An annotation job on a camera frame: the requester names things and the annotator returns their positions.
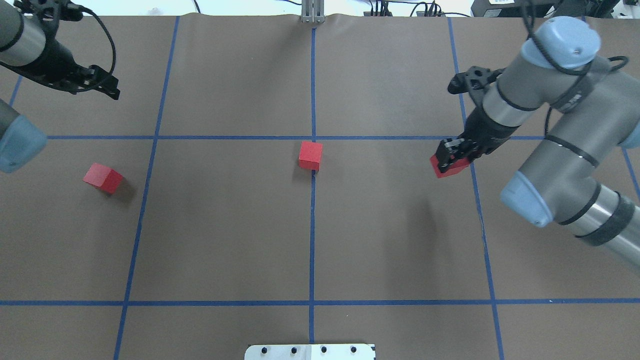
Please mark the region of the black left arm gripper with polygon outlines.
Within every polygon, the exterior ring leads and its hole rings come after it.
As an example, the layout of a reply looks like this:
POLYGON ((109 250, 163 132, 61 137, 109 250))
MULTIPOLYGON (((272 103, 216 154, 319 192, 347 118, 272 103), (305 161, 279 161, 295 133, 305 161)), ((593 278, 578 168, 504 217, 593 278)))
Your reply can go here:
POLYGON ((96 91, 119 100, 119 80, 110 71, 97 64, 90 68, 80 66, 68 48, 59 41, 48 39, 42 53, 32 62, 22 66, 11 65, 10 69, 37 84, 78 95, 96 91))

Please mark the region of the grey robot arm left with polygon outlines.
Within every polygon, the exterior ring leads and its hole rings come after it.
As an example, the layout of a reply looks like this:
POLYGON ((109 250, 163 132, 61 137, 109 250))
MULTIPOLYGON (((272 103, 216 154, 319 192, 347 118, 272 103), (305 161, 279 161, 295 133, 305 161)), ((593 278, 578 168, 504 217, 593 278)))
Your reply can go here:
MULTIPOLYGON (((119 80, 114 76, 117 51, 112 35, 88 7, 71 0, 15 0, 1 2, 1 66, 25 79, 55 91, 76 95, 98 91, 118 100, 119 80), (90 15, 107 37, 112 58, 110 69, 96 64, 85 67, 57 40, 61 22, 80 22, 90 15)), ((36 157, 48 142, 47 135, 27 116, 1 102, 0 169, 11 174, 36 157)))

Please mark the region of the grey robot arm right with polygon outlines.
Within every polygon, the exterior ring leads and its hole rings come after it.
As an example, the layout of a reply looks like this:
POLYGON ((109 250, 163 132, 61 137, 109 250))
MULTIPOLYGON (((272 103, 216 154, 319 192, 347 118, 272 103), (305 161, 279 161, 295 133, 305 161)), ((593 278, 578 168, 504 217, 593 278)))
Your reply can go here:
POLYGON ((599 55, 601 37, 585 21, 558 16, 535 27, 534 16, 521 18, 527 39, 509 66, 473 66, 451 79, 448 92, 467 93, 475 107, 459 136, 439 142, 434 173, 457 174, 493 153, 548 105, 560 119, 544 130, 501 201, 533 226, 557 223, 638 269, 639 207, 593 173, 614 148, 639 146, 639 80, 622 70, 627 57, 599 55))

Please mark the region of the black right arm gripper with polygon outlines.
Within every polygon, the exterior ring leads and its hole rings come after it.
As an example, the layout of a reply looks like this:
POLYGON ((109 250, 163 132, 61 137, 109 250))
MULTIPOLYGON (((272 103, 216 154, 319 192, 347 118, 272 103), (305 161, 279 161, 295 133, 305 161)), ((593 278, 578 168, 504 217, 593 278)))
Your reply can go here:
POLYGON ((467 116, 459 138, 446 138, 439 142, 436 157, 439 166, 443 168, 442 172, 457 160, 466 158, 472 163, 483 155, 493 153, 517 129, 517 126, 506 126, 494 121, 482 107, 476 107, 467 116))

